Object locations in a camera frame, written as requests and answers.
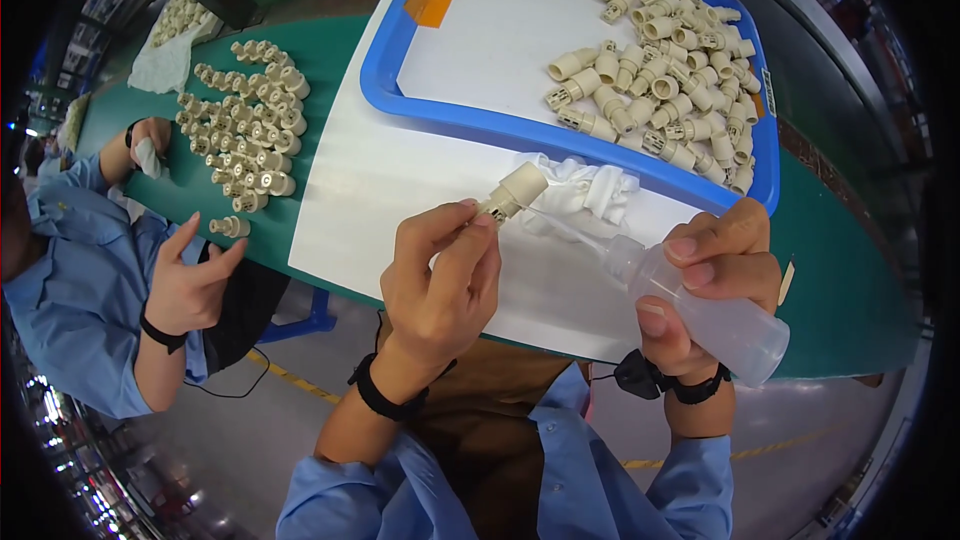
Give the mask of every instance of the person's left hand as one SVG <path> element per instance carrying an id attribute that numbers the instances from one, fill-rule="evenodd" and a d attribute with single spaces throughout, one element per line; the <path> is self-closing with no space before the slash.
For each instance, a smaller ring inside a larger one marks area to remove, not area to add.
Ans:
<path id="1" fill-rule="evenodd" d="M 393 325 L 384 349 L 404 363 L 443 370 L 467 352 L 497 311 L 497 222 L 488 213 L 474 219 L 476 213 L 477 202 L 466 199 L 396 228 L 393 262 L 380 276 L 380 289 Z"/>
<path id="2" fill-rule="evenodd" d="M 143 166 L 137 156 L 135 149 L 144 138 L 150 138 L 153 141 L 153 148 L 156 154 L 163 156 L 170 146 L 170 119 L 161 116 L 148 116 L 133 126 L 133 133 L 130 135 L 129 158 L 139 167 Z"/>

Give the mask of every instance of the black cable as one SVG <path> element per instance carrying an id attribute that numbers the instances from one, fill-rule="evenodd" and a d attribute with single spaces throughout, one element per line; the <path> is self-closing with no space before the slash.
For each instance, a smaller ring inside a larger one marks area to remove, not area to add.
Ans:
<path id="1" fill-rule="evenodd" d="M 253 383 L 253 385 L 249 387 L 249 390 L 246 390 L 246 392 L 244 392 L 243 394 L 239 394 L 239 395 L 237 395 L 237 394 L 217 394 L 216 392 L 211 392 L 210 390 L 207 390 L 206 388 L 204 388 L 203 386 L 199 385 L 198 383 L 190 383 L 189 381 L 185 381 L 184 384 L 186 384 L 187 386 L 192 386 L 192 387 L 195 388 L 195 389 L 200 389 L 200 390 L 206 392 L 207 394 L 209 394 L 210 396 L 217 396 L 217 397 L 219 397 L 219 398 L 247 398 L 248 396 L 250 396 L 250 393 L 253 392 L 254 389 L 257 387 L 257 384 L 260 383 L 260 380 L 263 379 L 263 376 L 267 375 L 267 372 L 270 371 L 270 356 L 267 356 L 266 354 L 264 354 L 263 351 L 261 351 L 261 350 L 260 350 L 258 347 L 256 347 L 256 346 L 253 347 L 253 350 L 255 350 L 256 352 L 260 353 L 260 357 L 263 357 L 264 359 L 267 360 L 267 368 L 263 370 L 263 373 L 260 374 L 260 377 L 257 378 L 256 381 Z"/>

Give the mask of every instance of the plastic squeeze bottle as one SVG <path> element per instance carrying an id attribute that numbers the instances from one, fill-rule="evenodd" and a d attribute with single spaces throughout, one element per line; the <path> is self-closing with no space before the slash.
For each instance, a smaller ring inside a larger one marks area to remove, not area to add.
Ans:
<path id="1" fill-rule="evenodd" d="M 526 210 L 592 248 L 603 270 L 627 287 L 631 301 L 648 295 L 669 301 L 690 338 L 747 386 L 757 388 L 780 365 L 790 326 L 746 298 L 711 300 L 690 294 L 682 270 L 666 259 L 662 243 L 647 248 L 627 235 L 599 237 L 549 213 Z"/>

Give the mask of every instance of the green workbench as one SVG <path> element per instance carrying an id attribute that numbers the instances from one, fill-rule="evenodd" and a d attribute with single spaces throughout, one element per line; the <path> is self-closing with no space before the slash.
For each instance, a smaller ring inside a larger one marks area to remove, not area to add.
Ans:
<path id="1" fill-rule="evenodd" d="M 310 81 L 304 102 L 309 128 L 291 171 L 297 182 L 292 198 L 271 199 L 265 210 L 249 216 L 251 233 L 246 256 L 308 284 L 367 304 L 369 296 L 325 282 L 287 264 L 310 164 L 326 116 L 366 26 L 367 17 L 319 18 L 258 28 L 207 42 L 193 49 L 193 62 L 216 70 L 258 71 L 242 66 L 230 52 L 234 41 L 270 40 L 294 58 Z M 191 75 L 187 92 L 221 100 Z M 90 101 L 78 141 L 78 155 L 90 154 L 136 119 L 173 119 L 180 107 L 173 93 L 155 94 L 120 82 Z M 202 219 L 233 214 L 220 186 L 210 183 L 210 169 L 190 153 L 188 140 L 174 126 L 168 151 L 169 179 L 134 174 L 126 194 L 173 222 L 195 211 Z M 828 378 L 900 369 L 912 363 L 918 331 L 906 297 L 880 251 L 850 212 L 799 161 L 780 150 L 780 199 L 772 218 L 771 249 L 782 265 L 792 258 L 796 276 L 777 315 L 791 328 L 790 348 L 777 378 Z M 200 234 L 213 240 L 205 226 Z M 225 241 L 217 237 L 218 244 Z"/>

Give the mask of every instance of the person's right hand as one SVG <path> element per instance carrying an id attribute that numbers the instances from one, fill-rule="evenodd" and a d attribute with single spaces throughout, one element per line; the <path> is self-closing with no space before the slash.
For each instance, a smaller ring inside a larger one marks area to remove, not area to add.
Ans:
<path id="1" fill-rule="evenodd" d="M 663 242 L 667 260 L 683 270 L 683 285 L 694 296 L 749 298 L 773 315 L 781 270 L 770 254 L 770 218 L 762 204 L 741 198 L 720 218 L 700 212 L 681 223 Z M 667 376 L 693 386 L 713 378 L 717 359 L 690 338 L 670 303 L 656 296 L 636 301 L 643 356 Z"/>
<path id="2" fill-rule="evenodd" d="M 181 253 L 197 234 L 200 214 L 193 213 L 160 246 L 153 266 L 153 282 L 145 317 L 164 334 L 181 336 L 206 330 L 220 320 L 224 289 L 247 249 L 247 239 L 237 240 L 226 252 L 210 244 L 210 260 L 184 264 Z"/>

